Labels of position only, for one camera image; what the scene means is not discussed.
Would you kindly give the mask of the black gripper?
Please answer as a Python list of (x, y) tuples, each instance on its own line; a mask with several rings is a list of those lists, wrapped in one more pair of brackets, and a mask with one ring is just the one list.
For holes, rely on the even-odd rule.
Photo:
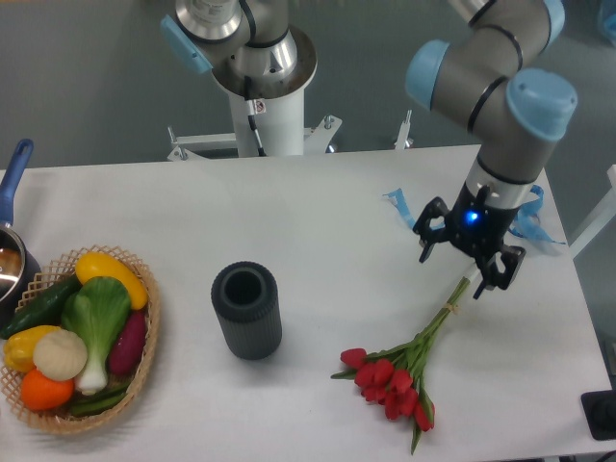
[(450, 210), (437, 196), (429, 201), (416, 219), (413, 232), (419, 236), (424, 263), (436, 244), (451, 243), (475, 259), (481, 275), (474, 299), (484, 291), (506, 290), (515, 279), (526, 250), (504, 243), (518, 208), (501, 209), (481, 201), (464, 185)]

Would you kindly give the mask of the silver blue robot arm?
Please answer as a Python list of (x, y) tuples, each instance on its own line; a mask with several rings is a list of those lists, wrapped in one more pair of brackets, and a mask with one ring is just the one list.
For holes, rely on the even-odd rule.
[[(532, 66), (559, 36), (558, 1), (457, 1), (472, 29), (459, 46), (424, 44), (405, 75), (407, 93), (479, 138), (456, 202), (423, 209), (414, 231), (425, 252), (450, 243), (474, 259), (481, 290), (506, 289), (525, 251), (505, 232), (563, 138), (578, 96), (557, 74)], [(304, 90), (317, 68), (311, 40), (284, 1), (178, 1), (160, 24), (175, 56), (212, 73), (226, 91), (243, 157), (302, 155)]]

